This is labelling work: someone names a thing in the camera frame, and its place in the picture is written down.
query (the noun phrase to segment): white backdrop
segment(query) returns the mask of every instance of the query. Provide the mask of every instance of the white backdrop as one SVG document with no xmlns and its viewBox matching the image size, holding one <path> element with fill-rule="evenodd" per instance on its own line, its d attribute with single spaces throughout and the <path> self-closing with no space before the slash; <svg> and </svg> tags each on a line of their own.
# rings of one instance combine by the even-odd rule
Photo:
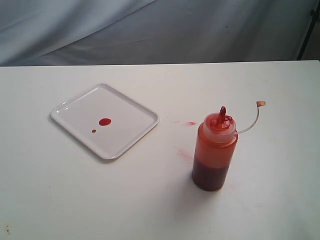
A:
<svg viewBox="0 0 320 240">
<path fill-rule="evenodd" d="M 100 5 L 98 12 L 88 12 L 95 1 L 102 0 L 85 1 L 87 8 L 83 8 L 81 14 L 86 20 L 82 20 L 80 14 L 76 15 L 77 19 L 81 23 L 93 19 L 100 27 L 106 27 L 88 35 L 87 26 L 77 24 L 65 32 L 70 34 L 81 30 L 85 34 L 82 37 L 77 35 L 80 40 L 61 48 L 62 41 L 54 37 L 42 41 L 41 50 L 37 45 L 31 48 L 26 45 L 24 54 L 16 53 L 14 58 L 4 56 L 2 64 L 121 65 L 294 60 L 310 24 L 310 10 L 318 2 L 156 0 L 147 5 L 147 1 L 136 1 L 142 4 L 133 4 L 135 10 L 147 6 L 134 12 L 131 8 L 128 10 L 127 0 L 126 4 L 117 6 L 118 13 L 134 13 L 113 14 L 117 17 L 106 18 L 100 14 L 103 7 L 108 9 L 108 4 Z M 69 21 L 76 22 L 71 16 Z M 17 45 L 15 42 L 8 44 L 13 48 Z"/>
</svg>

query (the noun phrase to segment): ketchup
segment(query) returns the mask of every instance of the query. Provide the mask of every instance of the ketchup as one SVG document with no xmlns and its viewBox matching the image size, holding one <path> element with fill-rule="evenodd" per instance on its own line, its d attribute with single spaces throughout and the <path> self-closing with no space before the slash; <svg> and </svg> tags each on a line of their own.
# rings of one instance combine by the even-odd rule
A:
<svg viewBox="0 0 320 240">
<path fill-rule="evenodd" d="M 198 129 L 192 169 L 193 181 L 199 188 L 222 188 L 237 141 L 236 123 L 226 115 L 224 106 L 219 113 L 205 118 Z"/>
</svg>

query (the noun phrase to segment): square plate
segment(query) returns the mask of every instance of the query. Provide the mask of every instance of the square plate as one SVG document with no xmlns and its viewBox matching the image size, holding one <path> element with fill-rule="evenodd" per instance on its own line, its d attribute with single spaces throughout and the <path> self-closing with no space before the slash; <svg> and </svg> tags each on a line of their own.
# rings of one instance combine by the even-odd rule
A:
<svg viewBox="0 0 320 240">
<path fill-rule="evenodd" d="M 51 117 L 106 160 L 121 156 L 159 122 L 156 113 L 104 83 L 61 103 Z M 102 119 L 108 125 L 100 125 Z"/>
</svg>

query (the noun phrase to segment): table surface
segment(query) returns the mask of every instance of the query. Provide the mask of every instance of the table surface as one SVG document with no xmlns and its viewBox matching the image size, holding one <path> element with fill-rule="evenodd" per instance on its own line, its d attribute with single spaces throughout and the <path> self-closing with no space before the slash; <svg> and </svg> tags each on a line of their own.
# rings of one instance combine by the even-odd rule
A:
<svg viewBox="0 0 320 240">
<path fill-rule="evenodd" d="M 0 240 L 320 239 L 320 63 L 0 67 Z M 160 122 L 114 161 L 54 123 L 107 83 Z M 226 106 L 239 136 L 223 188 L 192 179 L 197 128 Z"/>
</svg>

